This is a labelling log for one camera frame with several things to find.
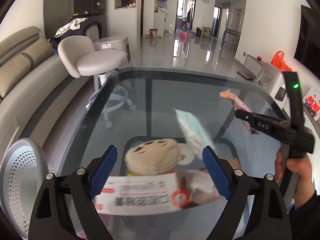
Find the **screw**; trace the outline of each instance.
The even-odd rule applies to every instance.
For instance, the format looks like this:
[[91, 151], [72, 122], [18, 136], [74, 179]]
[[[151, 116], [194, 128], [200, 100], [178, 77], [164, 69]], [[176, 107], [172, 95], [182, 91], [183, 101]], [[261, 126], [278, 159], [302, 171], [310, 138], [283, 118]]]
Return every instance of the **screw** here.
[[266, 177], [267, 177], [268, 180], [273, 180], [273, 176], [271, 174], [267, 174]]
[[45, 176], [46, 179], [52, 179], [53, 178], [53, 174], [52, 173], [48, 173], [46, 176]]
[[77, 174], [78, 175], [82, 175], [82, 174], [84, 174], [85, 173], [85, 169], [84, 168], [79, 168], [79, 169], [77, 169]]
[[237, 176], [242, 176], [242, 175], [243, 175], [243, 171], [241, 171], [241, 170], [235, 170], [235, 174], [236, 174]]

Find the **pink stool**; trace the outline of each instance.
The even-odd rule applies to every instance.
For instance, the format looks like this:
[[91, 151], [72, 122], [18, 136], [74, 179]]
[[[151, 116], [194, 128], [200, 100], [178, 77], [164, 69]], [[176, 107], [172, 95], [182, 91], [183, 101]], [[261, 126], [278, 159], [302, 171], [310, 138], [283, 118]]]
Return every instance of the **pink stool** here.
[[189, 38], [189, 33], [187, 33], [187, 32], [180, 32], [179, 38], [188, 39], [188, 38]]

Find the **pink snack bag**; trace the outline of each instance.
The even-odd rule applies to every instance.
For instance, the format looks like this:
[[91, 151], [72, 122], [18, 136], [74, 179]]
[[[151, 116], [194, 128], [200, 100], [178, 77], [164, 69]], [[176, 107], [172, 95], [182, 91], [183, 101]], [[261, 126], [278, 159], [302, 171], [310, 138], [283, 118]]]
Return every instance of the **pink snack bag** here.
[[[249, 107], [247, 107], [244, 102], [241, 101], [239, 97], [237, 97], [234, 93], [231, 93], [230, 90], [223, 91], [220, 93], [220, 97], [225, 98], [225, 99], [230, 99], [233, 107], [235, 110], [240, 109], [244, 110], [246, 112], [252, 113]], [[253, 128], [250, 127], [250, 124], [248, 122], [242, 121], [246, 129], [250, 134], [258, 134], [259, 132]]]

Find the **caster wheel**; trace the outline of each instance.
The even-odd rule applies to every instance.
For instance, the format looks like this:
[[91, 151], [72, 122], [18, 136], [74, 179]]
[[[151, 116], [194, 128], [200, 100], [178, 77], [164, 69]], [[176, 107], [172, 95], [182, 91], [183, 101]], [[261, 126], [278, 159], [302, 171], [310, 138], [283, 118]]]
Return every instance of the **caster wheel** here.
[[106, 128], [110, 129], [111, 127], [113, 127], [113, 124], [110, 120], [106, 121]]
[[137, 105], [129, 106], [129, 109], [130, 109], [131, 111], [136, 111], [137, 108], [138, 108]]

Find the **towel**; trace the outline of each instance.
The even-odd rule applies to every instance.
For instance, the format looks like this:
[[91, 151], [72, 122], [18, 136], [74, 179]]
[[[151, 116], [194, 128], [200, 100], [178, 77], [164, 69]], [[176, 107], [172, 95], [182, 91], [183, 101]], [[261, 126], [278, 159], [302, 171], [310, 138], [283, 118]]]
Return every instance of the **towel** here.
[[78, 18], [74, 19], [72, 22], [64, 25], [60, 29], [58, 29], [55, 38], [62, 36], [68, 30], [78, 30], [80, 29], [80, 23], [84, 22], [87, 18]]

